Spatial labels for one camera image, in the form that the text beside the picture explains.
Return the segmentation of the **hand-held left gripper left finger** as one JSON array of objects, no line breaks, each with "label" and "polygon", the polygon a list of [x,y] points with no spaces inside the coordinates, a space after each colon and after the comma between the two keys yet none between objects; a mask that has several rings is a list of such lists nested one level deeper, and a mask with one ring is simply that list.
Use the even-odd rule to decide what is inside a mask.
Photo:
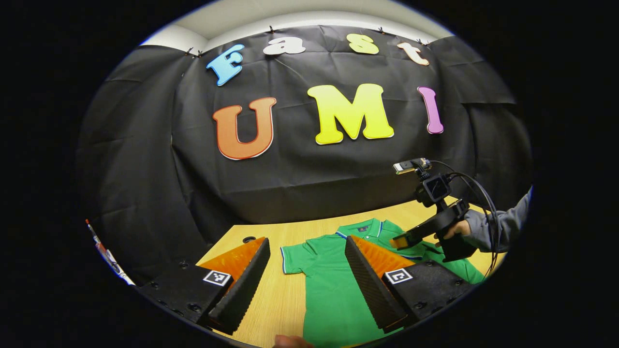
[{"label": "hand-held left gripper left finger", "polygon": [[170,264],[139,292],[179,317],[231,335],[245,317],[270,255],[269,239],[260,237],[197,266]]}]

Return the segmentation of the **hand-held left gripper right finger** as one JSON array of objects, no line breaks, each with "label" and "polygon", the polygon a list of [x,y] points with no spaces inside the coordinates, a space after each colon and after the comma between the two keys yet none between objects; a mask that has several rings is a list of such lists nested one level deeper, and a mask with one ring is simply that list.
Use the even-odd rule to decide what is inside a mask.
[{"label": "hand-held left gripper right finger", "polygon": [[415,263],[358,236],[347,236],[345,255],[384,333],[414,326],[473,290],[471,282],[435,260]]}]

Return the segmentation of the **green T-shirt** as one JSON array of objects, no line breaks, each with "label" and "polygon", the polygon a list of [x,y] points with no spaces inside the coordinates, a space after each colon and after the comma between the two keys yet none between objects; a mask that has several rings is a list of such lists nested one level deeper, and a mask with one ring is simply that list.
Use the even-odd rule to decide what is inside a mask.
[{"label": "green T-shirt", "polygon": [[378,328],[363,298],[345,255],[346,238],[358,236],[367,242],[413,262],[435,260],[473,286],[484,276],[467,259],[444,262],[443,250],[422,241],[397,250],[390,240],[403,230],[388,220],[370,219],[338,227],[336,233],[308,239],[280,249],[286,275],[306,277],[306,313],[303,337],[315,348],[342,348],[376,341],[389,335]]}]

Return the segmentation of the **black backdrop cloth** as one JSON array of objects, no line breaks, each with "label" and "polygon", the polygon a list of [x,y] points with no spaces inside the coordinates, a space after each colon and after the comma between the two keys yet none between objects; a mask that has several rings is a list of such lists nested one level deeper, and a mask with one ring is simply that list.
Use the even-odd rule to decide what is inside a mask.
[{"label": "black backdrop cloth", "polygon": [[473,177],[499,210],[532,182],[516,97],[462,39],[303,26],[198,53],[137,47],[88,108],[76,171],[87,218],[143,284],[237,224],[410,201],[414,176],[393,164],[418,157]]}]

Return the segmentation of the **white red printed strip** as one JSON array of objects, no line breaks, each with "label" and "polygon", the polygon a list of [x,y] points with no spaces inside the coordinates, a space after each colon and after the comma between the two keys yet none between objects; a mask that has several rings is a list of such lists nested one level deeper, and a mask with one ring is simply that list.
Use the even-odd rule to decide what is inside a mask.
[{"label": "white red printed strip", "polygon": [[113,271],[113,273],[115,273],[117,277],[124,280],[124,282],[126,282],[128,286],[135,286],[135,283],[131,280],[131,278],[127,275],[127,273],[122,269],[122,267],[117,262],[117,260],[115,260],[115,257],[111,253],[111,251],[103,245],[102,241],[99,239],[99,236],[95,232],[95,229],[91,225],[90,220],[85,219],[85,223],[86,223],[87,229],[91,233],[92,239],[94,240],[95,248],[99,252],[99,255],[102,257],[102,259],[108,264],[108,266],[110,266],[111,271]]}]

